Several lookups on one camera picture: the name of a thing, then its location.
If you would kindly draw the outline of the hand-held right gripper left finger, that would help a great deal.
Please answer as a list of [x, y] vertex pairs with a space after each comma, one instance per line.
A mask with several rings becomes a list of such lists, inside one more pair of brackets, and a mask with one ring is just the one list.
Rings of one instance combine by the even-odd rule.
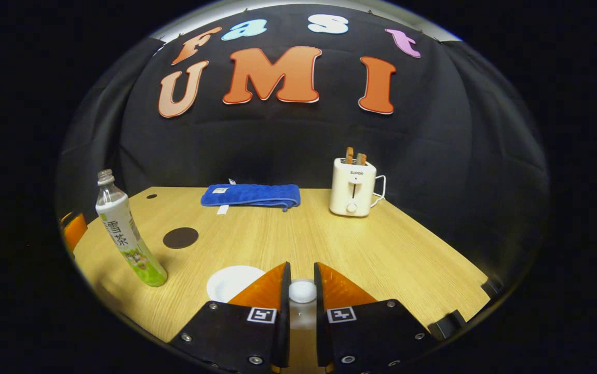
[[170, 346], [218, 372], [280, 372], [289, 365], [290, 283], [285, 261], [230, 302], [204, 303]]

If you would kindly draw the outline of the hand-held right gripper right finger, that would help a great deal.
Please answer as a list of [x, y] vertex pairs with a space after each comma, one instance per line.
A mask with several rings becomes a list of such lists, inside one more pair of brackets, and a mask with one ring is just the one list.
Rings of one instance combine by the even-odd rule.
[[327, 373], [403, 373], [437, 341], [399, 300], [377, 300], [324, 263], [317, 286], [317, 360]]

